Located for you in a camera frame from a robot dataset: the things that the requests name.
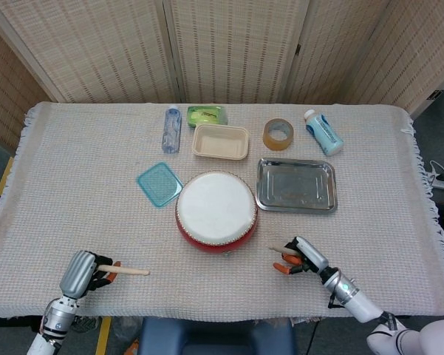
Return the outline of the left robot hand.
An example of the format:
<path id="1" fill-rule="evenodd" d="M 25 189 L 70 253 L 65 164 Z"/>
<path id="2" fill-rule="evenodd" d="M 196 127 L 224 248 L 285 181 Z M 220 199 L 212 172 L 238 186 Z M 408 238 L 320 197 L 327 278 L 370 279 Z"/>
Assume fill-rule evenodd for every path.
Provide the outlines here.
<path id="1" fill-rule="evenodd" d="M 65 297 L 79 300 L 89 291 L 109 285 L 116 278 L 115 273 L 99 271 L 99 266 L 113 266 L 113 259 L 91 251 L 77 251 L 65 271 L 60 289 Z"/>

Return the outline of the wooden drumstick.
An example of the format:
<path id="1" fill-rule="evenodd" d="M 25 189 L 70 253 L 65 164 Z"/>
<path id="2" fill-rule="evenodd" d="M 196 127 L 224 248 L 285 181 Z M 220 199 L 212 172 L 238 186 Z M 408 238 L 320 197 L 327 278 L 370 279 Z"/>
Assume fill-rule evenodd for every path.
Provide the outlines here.
<path id="1" fill-rule="evenodd" d="M 136 269 L 136 268 L 127 268 L 122 266 L 111 266 L 111 265 L 99 265 L 97 267 L 98 271 L 104 271 L 106 273 L 113 274 L 129 274 L 129 275 L 140 275 L 140 276 L 148 276 L 150 275 L 150 271 L 146 269 Z"/>
<path id="2" fill-rule="evenodd" d="M 292 250 L 291 248 L 286 248 L 283 246 L 269 246 L 268 248 L 270 250 L 276 251 L 280 254 L 291 255 L 291 256 L 295 256 L 295 257 L 300 256 L 300 253 L 298 251 Z"/>

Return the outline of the red drum with white skin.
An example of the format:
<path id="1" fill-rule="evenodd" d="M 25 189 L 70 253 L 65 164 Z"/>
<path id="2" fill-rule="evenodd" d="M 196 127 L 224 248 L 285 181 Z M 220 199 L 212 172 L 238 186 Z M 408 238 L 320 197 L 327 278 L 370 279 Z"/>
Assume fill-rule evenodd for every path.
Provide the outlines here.
<path id="1" fill-rule="evenodd" d="M 258 214 L 246 182 L 223 171 L 191 179 L 175 206 L 180 234 L 195 248 L 213 254 L 230 253 L 246 243 L 256 230 Z"/>

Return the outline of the dark sneaker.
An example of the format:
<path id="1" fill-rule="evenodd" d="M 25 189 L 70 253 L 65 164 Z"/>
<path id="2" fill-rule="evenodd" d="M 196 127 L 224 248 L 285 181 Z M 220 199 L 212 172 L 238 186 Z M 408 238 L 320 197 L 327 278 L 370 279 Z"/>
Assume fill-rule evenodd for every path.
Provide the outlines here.
<path id="1" fill-rule="evenodd" d="M 79 334 L 84 334 L 100 326 L 101 317 L 82 317 L 76 316 L 72 322 L 71 329 Z"/>

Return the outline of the stainless steel tray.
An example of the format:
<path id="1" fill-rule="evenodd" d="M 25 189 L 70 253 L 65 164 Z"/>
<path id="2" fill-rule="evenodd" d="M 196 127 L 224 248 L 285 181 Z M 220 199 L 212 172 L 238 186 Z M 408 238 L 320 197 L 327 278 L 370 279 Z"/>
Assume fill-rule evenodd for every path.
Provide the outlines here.
<path id="1" fill-rule="evenodd" d="M 262 158 L 256 202 L 268 212 L 332 214 L 338 208 L 335 170 L 323 160 Z"/>

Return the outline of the beige woven tablecloth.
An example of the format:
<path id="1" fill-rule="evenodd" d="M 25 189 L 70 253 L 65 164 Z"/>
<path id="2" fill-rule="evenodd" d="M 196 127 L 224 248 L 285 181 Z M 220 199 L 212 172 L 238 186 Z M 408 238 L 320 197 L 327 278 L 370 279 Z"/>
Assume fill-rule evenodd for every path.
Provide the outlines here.
<path id="1" fill-rule="evenodd" d="M 147 268 L 120 275 L 81 300 L 85 315 L 173 317 L 211 322 L 277 317 L 343 317 L 330 309 L 318 276 L 273 268 L 271 246 L 308 239 L 381 308 L 403 315 L 444 315 L 444 234 L 429 200 L 411 118 L 387 105 L 320 105 L 344 140 L 328 158 L 338 207 L 332 214 L 266 212 L 254 235 L 229 254 L 190 245 L 175 205 L 155 207 L 137 177 L 166 163 L 183 182 L 208 171 L 231 172 L 256 185 L 265 124 L 288 120 L 294 141 L 279 156 L 323 160 L 304 128 L 305 105 L 225 108 L 250 136 L 242 160 L 210 159 L 161 149 L 164 104 L 41 103 L 28 113 L 0 200 L 0 317 L 39 315 L 61 295 L 59 283 L 80 250 Z"/>

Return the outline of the brown packing tape roll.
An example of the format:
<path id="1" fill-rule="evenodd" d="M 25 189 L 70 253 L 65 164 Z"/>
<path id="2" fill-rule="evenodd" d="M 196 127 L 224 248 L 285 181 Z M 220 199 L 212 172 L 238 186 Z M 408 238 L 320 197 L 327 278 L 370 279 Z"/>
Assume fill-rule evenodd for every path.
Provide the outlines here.
<path id="1" fill-rule="evenodd" d="M 293 134 L 293 126 L 288 121 L 276 118 L 266 123 L 263 142 L 272 151 L 282 151 L 292 143 Z"/>

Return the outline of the light blue white bottle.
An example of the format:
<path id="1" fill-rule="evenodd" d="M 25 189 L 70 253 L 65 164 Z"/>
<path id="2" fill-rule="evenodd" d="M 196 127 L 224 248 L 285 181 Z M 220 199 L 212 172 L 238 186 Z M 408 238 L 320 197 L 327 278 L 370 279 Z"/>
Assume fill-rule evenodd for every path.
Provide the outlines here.
<path id="1" fill-rule="evenodd" d="M 332 156 L 340 152 L 344 147 L 344 141 L 329 125 L 325 115 L 309 109 L 304 113 L 306 130 L 314 137 L 326 156 Z"/>

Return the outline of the teal plastic lid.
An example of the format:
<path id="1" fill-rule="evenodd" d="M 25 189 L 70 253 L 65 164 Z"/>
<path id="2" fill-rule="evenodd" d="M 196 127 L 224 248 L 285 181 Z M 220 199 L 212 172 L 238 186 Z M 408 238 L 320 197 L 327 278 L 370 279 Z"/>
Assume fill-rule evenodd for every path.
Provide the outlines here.
<path id="1" fill-rule="evenodd" d="M 176 199 L 183 184 L 167 163 L 159 162 L 137 177 L 137 184 L 151 203 L 162 208 Z"/>

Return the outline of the dark blue padded seat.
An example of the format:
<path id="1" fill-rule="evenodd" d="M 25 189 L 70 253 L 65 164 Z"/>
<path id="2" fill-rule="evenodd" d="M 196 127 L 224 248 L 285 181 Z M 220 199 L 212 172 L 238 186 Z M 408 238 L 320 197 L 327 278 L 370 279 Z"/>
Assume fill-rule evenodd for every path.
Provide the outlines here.
<path id="1" fill-rule="evenodd" d="M 147 317 L 137 355 L 298 355 L 288 320 L 197 322 Z"/>

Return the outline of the beige food container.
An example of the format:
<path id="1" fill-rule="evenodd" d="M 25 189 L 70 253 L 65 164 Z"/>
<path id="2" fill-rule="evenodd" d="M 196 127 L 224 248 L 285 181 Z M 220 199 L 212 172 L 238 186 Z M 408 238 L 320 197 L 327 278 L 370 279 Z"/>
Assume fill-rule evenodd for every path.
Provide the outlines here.
<path id="1" fill-rule="evenodd" d="M 195 155 L 225 160 L 243 160 L 249 150 L 249 133 L 239 126 L 199 124 L 193 136 Z"/>

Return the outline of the white power strip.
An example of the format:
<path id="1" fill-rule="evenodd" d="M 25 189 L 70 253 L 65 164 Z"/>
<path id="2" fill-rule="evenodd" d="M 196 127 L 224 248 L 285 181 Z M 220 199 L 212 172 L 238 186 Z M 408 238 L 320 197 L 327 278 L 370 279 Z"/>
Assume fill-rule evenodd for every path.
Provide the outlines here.
<path id="1" fill-rule="evenodd" d="M 441 173 L 444 174 L 444 167 L 435 160 L 429 161 L 431 166 L 431 187 L 444 190 L 444 180 L 439 179 Z"/>

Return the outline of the clear plastic water bottle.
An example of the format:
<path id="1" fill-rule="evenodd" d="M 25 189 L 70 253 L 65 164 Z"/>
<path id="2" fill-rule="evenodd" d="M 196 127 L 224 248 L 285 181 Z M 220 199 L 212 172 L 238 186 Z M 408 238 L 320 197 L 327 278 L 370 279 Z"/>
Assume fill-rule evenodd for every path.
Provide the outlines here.
<path id="1" fill-rule="evenodd" d="M 165 112 L 162 137 L 162 151 L 166 154 L 178 153 L 180 150 L 180 131 L 182 114 L 176 105 L 171 105 Z"/>

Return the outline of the green soap box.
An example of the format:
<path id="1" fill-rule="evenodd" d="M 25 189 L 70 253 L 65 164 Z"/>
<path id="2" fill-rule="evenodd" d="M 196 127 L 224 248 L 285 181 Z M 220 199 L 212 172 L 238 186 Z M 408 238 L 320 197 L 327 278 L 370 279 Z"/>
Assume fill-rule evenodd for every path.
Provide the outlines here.
<path id="1" fill-rule="evenodd" d="M 228 125 L 228 117 L 222 106 L 190 106 L 187 111 L 187 123 L 191 128 L 198 124 Z"/>

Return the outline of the woven folding screen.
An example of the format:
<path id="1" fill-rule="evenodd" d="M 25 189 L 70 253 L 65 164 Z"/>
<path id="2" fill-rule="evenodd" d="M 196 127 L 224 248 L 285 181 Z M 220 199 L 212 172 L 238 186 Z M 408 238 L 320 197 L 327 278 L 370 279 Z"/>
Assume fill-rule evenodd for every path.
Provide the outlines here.
<path id="1" fill-rule="evenodd" d="M 444 84 L 444 0 L 0 0 L 54 101 L 388 104 Z"/>

